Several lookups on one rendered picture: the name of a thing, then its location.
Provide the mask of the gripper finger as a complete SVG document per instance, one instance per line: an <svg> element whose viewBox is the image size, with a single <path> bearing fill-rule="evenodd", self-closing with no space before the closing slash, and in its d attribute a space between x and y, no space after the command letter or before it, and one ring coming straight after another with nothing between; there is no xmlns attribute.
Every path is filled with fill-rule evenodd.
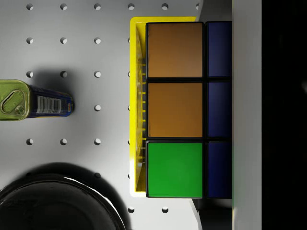
<svg viewBox="0 0 307 230"><path fill-rule="evenodd" d="M232 0L203 0L199 21L231 21Z"/></svg>
<svg viewBox="0 0 307 230"><path fill-rule="evenodd" d="M232 199L192 199L200 230L232 230Z"/></svg>

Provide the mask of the puzzle cube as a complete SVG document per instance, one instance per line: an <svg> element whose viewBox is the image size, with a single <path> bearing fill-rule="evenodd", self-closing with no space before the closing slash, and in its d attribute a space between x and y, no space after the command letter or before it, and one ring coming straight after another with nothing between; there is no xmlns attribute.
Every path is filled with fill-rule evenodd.
<svg viewBox="0 0 307 230"><path fill-rule="evenodd" d="M232 197L232 23L147 23L148 198Z"/></svg>

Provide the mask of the yellow basket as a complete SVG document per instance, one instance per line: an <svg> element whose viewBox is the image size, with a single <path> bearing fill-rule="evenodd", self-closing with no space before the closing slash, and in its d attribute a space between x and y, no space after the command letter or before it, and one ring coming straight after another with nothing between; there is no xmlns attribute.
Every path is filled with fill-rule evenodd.
<svg viewBox="0 0 307 230"><path fill-rule="evenodd" d="M164 22L194 22L195 17L133 17L130 20L130 194L132 197L146 197L145 151L146 138L143 136L145 120L146 24Z"/></svg>

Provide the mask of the black plate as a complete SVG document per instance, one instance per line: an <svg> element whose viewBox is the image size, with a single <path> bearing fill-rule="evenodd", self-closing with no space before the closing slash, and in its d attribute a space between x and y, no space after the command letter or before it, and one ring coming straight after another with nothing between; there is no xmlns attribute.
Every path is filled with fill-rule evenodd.
<svg viewBox="0 0 307 230"><path fill-rule="evenodd" d="M0 230L126 230L113 204L74 179L34 176L0 190Z"/></svg>

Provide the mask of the flat-sided can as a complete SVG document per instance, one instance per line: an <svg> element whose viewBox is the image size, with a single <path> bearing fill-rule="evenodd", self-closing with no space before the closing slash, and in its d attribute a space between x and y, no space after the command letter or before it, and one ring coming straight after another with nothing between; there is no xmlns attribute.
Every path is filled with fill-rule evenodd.
<svg viewBox="0 0 307 230"><path fill-rule="evenodd" d="M73 109L69 94L38 88L21 80L0 80L0 121L67 117Z"/></svg>

